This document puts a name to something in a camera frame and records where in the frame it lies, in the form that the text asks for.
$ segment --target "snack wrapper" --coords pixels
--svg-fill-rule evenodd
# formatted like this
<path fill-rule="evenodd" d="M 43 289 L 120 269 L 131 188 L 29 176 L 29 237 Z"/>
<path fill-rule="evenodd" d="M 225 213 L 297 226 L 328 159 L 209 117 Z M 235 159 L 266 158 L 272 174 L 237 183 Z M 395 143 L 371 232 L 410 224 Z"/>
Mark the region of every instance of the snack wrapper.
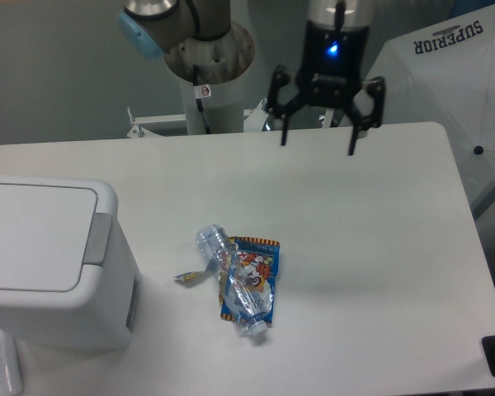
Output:
<path fill-rule="evenodd" d="M 241 265 L 230 266 L 228 276 L 220 277 L 219 302 L 222 306 L 220 317 L 224 320 L 242 324 L 242 319 L 234 315 L 222 298 L 225 288 L 232 278 L 241 281 L 248 291 L 258 295 L 259 308 L 267 314 L 263 320 L 273 322 L 273 303 L 275 300 L 275 278 L 279 271 L 279 251 L 281 245 L 277 241 L 261 238 L 231 238 L 237 249 L 234 260 Z"/>

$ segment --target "plastic bottle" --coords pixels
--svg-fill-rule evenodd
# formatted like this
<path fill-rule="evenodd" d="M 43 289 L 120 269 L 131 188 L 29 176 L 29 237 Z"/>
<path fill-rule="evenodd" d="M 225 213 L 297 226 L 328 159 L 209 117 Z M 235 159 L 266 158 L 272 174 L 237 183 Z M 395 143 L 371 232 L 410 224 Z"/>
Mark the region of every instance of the plastic bottle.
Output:
<path fill-rule="evenodd" d="M 246 289 L 242 283 L 242 268 L 238 268 L 240 276 L 233 276 L 235 271 L 230 271 L 232 266 L 237 269 L 237 260 L 234 259 L 235 248 L 224 229 L 217 224 L 205 227 L 196 235 L 196 244 L 207 263 L 207 271 L 214 274 L 218 280 L 220 271 L 228 272 L 228 282 L 224 290 L 224 303 L 231 310 L 235 318 L 242 319 L 252 337 L 257 337 L 267 330 L 263 318 L 267 314 L 258 307 L 260 297 L 257 292 Z"/>

